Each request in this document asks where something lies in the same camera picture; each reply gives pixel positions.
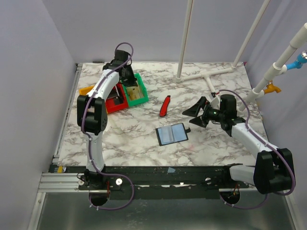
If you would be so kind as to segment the black leather card holder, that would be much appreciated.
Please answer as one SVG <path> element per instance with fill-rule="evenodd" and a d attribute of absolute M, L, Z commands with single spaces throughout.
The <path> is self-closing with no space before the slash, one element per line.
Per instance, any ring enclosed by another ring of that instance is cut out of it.
<path fill-rule="evenodd" d="M 169 145 L 188 140 L 191 129 L 185 128 L 183 123 L 163 126 L 155 129 L 159 146 Z"/>

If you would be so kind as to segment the gold beige credit card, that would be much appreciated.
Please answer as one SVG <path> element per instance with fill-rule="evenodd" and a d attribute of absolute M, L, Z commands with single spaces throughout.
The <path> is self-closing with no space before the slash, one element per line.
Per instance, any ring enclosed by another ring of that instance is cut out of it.
<path fill-rule="evenodd" d="M 144 97 L 139 87 L 128 87 L 127 93 L 131 101 L 138 100 Z"/>

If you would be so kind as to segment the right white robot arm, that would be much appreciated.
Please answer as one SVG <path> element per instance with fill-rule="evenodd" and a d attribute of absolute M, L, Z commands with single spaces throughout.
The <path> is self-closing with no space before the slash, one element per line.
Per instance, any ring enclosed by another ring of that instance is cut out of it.
<path fill-rule="evenodd" d="M 261 194 L 293 192 L 295 173 L 291 151 L 267 142 L 249 126 L 246 119 L 239 117 L 235 96 L 221 95 L 218 109 L 213 108 L 203 96 L 182 114 L 190 116 L 189 122 L 199 127 L 205 128 L 210 122 L 218 123 L 222 130 L 255 157 L 253 166 L 229 165 L 228 172 L 221 175 L 223 186 L 230 188 L 241 181 L 255 186 Z"/>

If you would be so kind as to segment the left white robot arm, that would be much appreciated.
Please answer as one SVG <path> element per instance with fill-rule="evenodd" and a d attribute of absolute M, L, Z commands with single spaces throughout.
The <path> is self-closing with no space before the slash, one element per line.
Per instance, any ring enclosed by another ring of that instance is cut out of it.
<path fill-rule="evenodd" d="M 132 54 L 117 49 L 114 59 L 104 65 L 102 75 L 94 87 L 86 95 L 77 98 L 77 123 L 87 136 L 86 169 L 94 172 L 90 184 L 95 189 L 102 189 L 106 185 L 102 154 L 102 134 L 107 126 L 106 100 L 118 83 L 125 87 L 137 85 L 130 64 L 131 58 Z"/>

